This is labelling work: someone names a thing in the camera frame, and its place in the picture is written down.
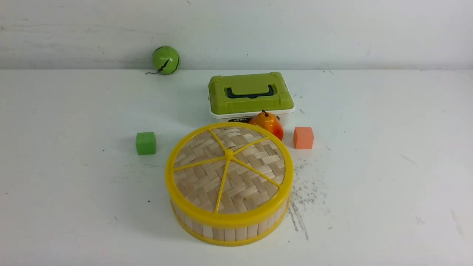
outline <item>white wall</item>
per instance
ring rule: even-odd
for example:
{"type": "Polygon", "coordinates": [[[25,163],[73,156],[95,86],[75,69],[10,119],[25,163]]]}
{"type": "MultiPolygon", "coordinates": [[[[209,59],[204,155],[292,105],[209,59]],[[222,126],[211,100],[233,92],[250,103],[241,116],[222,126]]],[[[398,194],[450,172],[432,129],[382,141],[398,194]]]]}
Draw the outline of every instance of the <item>white wall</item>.
{"type": "Polygon", "coordinates": [[[0,0],[0,68],[473,68],[473,0],[0,0]]]}

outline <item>label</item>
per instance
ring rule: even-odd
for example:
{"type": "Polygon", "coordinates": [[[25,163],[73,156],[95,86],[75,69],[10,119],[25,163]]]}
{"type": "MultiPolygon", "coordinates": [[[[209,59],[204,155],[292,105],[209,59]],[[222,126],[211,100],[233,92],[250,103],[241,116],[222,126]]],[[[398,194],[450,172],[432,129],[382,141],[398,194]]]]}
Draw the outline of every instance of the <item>label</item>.
{"type": "Polygon", "coordinates": [[[245,117],[245,118],[235,118],[230,119],[229,122],[241,122],[241,123],[248,123],[252,117],[245,117]]]}

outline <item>scratch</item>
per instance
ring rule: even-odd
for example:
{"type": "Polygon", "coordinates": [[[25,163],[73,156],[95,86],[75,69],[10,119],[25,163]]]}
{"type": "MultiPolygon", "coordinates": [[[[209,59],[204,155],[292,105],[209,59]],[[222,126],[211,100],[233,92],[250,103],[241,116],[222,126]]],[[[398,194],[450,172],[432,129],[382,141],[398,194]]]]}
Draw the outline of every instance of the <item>scratch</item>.
{"type": "Polygon", "coordinates": [[[137,32],[137,33],[148,33],[148,34],[154,34],[154,35],[163,35],[167,34],[166,32],[151,32],[151,31],[144,31],[144,30],[138,30],[138,29],[132,29],[132,28],[126,28],[126,27],[116,27],[116,26],[106,26],[106,25],[100,25],[100,24],[47,24],[47,23],[42,23],[42,24],[34,24],[34,25],[7,25],[8,28],[11,28],[12,30],[17,30],[17,31],[24,31],[24,30],[19,30],[21,28],[31,28],[31,27],[94,27],[94,28],[108,28],[108,29],[114,29],[114,30],[122,30],[122,31],[130,31],[130,32],[137,32]]]}
{"type": "Polygon", "coordinates": [[[366,53],[366,56],[369,56],[370,53],[371,53],[371,44],[369,45],[368,52],[366,53]]]}
{"type": "Polygon", "coordinates": [[[401,155],[401,157],[403,157],[404,159],[408,160],[409,162],[413,163],[414,165],[417,165],[417,163],[415,163],[413,160],[407,158],[406,156],[402,155],[399,153],[399,155],[401,155]]]}
{"type": "Polygon", "coordinates": [[[291,202],[291,208],[292,208],[292,210],[294,211],[294,214],[295,214],[295,216],[296,216],[296,218],[297,218],[299,227],[302,229],[302,231],[304,231],[304,234],[306,235],[306,240],[309,240],[309,234],[307,234],[306,225],[304,224],[304,221],[302,220],[302,216],[301,216],[300,213],[299,213],[299,209],[298,209],[297,206],[294,204],[294,202],[291,202]]]}
{"type": "Polygon", "coordinates": [[[455,212],[452,209],[450,209],[450,212],[452,213],[452,219],[456,224],[456,231],[463,238],[464,237],[463,229],[462,229],[462,226],[460,225],[460,221],[458,220],[457,216],[455,215],[455,212]]]}
{"type": "Polygon", "coordinates": [[[292,214],[291,208],[288,209],[288,212],[289,212],[289,215],[291,216],[292,224],[294,225],[294,230],[296,230],[296,232],[299,231],[296,225],[296,220],[294,219],[294,215],[292,214]]]}
{"type": "Polygon", "coordinates": [[[416,220],[418,225],[424,225],[425,224],[425,221],[422,220],[422,218],[420,218],[420,217],[416,217],[415,220],[416,220]]]}

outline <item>green block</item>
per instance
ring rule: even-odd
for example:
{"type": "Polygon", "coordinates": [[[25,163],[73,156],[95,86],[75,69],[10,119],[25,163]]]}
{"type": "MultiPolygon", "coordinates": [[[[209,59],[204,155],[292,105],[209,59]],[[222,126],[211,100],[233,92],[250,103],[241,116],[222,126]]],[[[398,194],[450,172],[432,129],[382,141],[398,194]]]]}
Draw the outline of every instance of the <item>green block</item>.
{"type": "Polygon", "coordinates": [[[141,132],[136,134],[136,151],[138,155],[156,153],[156,137],[154,132],[141,132]]]}

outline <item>toolbox lid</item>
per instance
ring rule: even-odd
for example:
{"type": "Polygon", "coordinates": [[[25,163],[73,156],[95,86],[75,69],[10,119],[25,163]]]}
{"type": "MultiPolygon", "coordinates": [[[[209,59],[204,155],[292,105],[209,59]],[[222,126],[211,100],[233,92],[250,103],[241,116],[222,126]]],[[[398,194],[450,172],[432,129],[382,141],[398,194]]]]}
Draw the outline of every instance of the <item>toolbox lid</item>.
{"type": "Polygon", "coordinates": [[[287,110],[294,107],[279,72],[214,76],[209,82],[209,100],[216,115],[287,110]]]}

